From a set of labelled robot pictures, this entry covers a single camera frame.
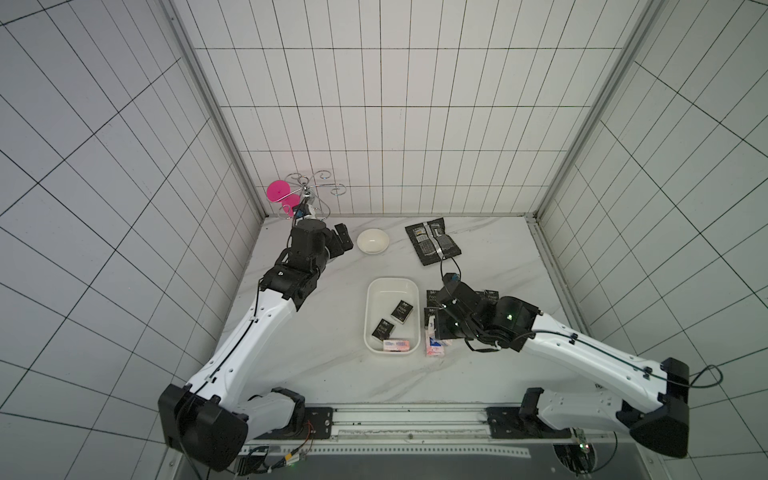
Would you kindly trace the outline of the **pink blue tissue pack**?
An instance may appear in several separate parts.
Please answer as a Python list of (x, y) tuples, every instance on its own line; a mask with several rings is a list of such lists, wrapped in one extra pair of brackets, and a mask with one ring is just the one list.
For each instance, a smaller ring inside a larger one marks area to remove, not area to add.
[(429, 316), (425, 329), (427, 357), (442, 357), (445, 354), (444, 345), (436, 338), (435, 319), (434, 315)]

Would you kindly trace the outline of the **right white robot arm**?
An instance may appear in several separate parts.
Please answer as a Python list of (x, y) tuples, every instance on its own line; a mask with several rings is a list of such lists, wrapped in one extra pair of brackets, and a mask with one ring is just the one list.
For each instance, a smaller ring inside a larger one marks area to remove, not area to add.
[(516, 297), (489, 298), (456, 273), (436, 292), (439, 338), (482, 343), (482, 352), (510, 349), (558, 364), (592, 381), (590, 393), (526, 390), (513, 427), (526, 434), (568, 429), (626, 433), (658, 454), (683, 458), (690, 437), (689, 393), (699, 388), (675, 358), (642, 359), (571, 329)]

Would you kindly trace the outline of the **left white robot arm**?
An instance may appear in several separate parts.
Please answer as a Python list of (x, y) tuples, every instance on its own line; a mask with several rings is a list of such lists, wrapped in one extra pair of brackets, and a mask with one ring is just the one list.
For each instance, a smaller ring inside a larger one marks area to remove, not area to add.
[(212, 358), (184, 386), (169, 385), (158, 400), (166, 444), (194, 470), (221, 472), (251, 439), (306, 428), (305, 399), (274, 388), (242, 400), (251, 370), (270, 338), (316, 289), (327, 263), (351, 250), (345, 224), (329, 228), (304, 217), (291, 228), (287, 247), (261, 277), (252, 305)]

